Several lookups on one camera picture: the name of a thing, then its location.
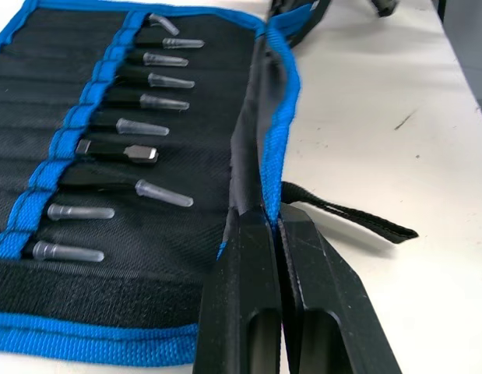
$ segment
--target black canvas fabric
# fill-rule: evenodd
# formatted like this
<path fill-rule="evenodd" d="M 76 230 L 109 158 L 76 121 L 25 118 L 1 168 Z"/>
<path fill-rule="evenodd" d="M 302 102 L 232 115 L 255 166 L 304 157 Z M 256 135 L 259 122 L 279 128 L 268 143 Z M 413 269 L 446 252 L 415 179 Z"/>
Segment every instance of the black canvas fabric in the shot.
<path fill-rule="evenodd" d="M 39 9 L 0 54 L 0 228 L 10 204 L 47 155 L 53 132 L 76 104 L 97 59 L 121 27 L 124 13 Z M 145 51 L 185 57 L 186 68 L 145 67 L 145 74 L 195 81 L 192 90 L 150 89 L 118 77 L 110 90 L 151 94 L 190 103 L 187 111 L 127 109 L 106 101 L 92 122 L 119 118 L 165 125 L 166 137 L 128 136 L 88 129 L 86 139 L 157 148 L 155 165 L 79 160 L 66 174 L 90 169 L 144 178 L 194 198 L 180 208 L 138 197 L 135 191 L 59 190 L 49 203 L 109 206 L 107 221 L 57 221 L 42 217 L 25 252 L 38 240 L 98 249 L 102 263 L 37 263 L 0 260 L 0 312 L 26 313 L 122 327 L 171 327 L 197 322 L 202 280 L 216 261 L 229 210 L 231 145 L 248 87 L 255 34 L 216 16 L 171 19 L 180 37 L 202 39 L 199 50 Z M 169 37 L 160 27 L 142 29 L 136 40 Z M 2 161 L 18 175 L 3 170 Z"/>

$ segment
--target white table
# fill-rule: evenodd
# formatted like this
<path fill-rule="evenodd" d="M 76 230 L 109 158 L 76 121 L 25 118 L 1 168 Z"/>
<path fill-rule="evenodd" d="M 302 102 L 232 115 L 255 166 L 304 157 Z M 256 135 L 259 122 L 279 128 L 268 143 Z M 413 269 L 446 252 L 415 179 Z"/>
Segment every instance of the white table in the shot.
<path fill-rule="evenodd" d="M 259 16 L 268 7 L 267 0 L 173 3 Z M 11 0 L 7 6 L 0 14 L 9 18 L 15 10 Z M 403 373 L 482 374 L 482 114 L 431 0 L 402 0 L 388 19 L 376 19 L 367 0 L 335 0 L 295 52 L 302 91 L 284 178 L 416 229 L 418 239 L 395 247 L 305 207 L 360 275 Z M 127 369 L 0 354 L 2 372 L 178 374 L 191 366 Z"/>

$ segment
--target white surface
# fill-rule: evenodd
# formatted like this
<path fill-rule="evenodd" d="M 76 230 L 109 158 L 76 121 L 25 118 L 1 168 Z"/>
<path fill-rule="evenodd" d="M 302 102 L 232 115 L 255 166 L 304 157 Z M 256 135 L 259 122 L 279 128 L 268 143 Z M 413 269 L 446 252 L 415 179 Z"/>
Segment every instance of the white surface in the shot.
<path fill-rule="evenodd" d="M 199 3 L 260 16 L 268 6 Z M 430 0 L 402 0 L 388 19 L 367 0 L 335 0 L 296 54 L 302 92 L 284 178 L 416 229 L 395 247 L 305 208 L 360 275 L 403 373 L 482 374 L 482 115 Z M 11 374 L 190 371 L 0 354 Z"/>

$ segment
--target blue binding edge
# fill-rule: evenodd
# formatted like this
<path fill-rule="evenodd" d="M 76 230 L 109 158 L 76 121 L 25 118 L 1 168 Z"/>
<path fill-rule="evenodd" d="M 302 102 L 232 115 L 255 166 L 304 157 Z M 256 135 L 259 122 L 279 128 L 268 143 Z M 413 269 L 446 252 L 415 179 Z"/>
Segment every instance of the blue binding edge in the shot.
<path fill-rule="evenodd" d="M 133 34 L 138 30 L 135 28 L 137 25 L 140 26 L 147 12 L 159 12 L 164 16 L 215 14 L 255 30 L 256 36 L 265 31 L 265 24 L 260 19 L 229 9 L 175 8 L 169 5 L 98 0 L 76 2 L 26 0 L 21 10 L 0 33 L 0 47 L 12 41 L 13 33 L 25 23 L 36 6 L 50 9 L 133 12 L 127 15 L 124 28 L 114 37 L 104 59 L 94 67 L 93 79 L 84 88 L 80 104 L 72 108 L 66 116 L 64 126 L 55 133 L 49 156 L 51 154 L 59 156 L 59 160 L 44 161 L 31 176 L 30 186 L 39 188 L 40 191 L 26 191 L 12 208 L 9 224 L 19 230 L 16 231 L 15 237 L 0 238 L 0 257 L 2 258 L 19 258 L 21 248 L 30 234 L 36 231 L 39 218 L 31 222 L 32 215 L 40 216 L 44 204 L 56 189 L 57 180 L 62 171 L 72 162 L 75 144 L 87 126 L 91 111 L 98 105 L 105 88 L 112 82 L 116 68 L 122 62 Z M 284 36 L 296 32 L 306 22 L 309 14 L 310 9 L 307 7 L 307 9 L 296 9 L 274 17 L 266 31 L 270 47 L 283 59 L 288 82 L 284 99 L 273 115 L 272 128 L 266 134 L 266 146 L 262 158 L 263 195 L 272 224 L 275 223 L 279 211 L 283 155 L 299 92 L 296 65 Z M 279 146 L 283 146 L 282 151 L 278 149 Z M 270 181 L 274 177 L 278 178 L 277 181 Z M 221 246 L 219 254 L 225 245 L 226 243 Z M 39 316 L 0 313 L 0 351 L 112 365 L 183 365 L 194 360 L 197 331 L 197 324 L 170 329 L 125 329 L 72 323 Z"/>

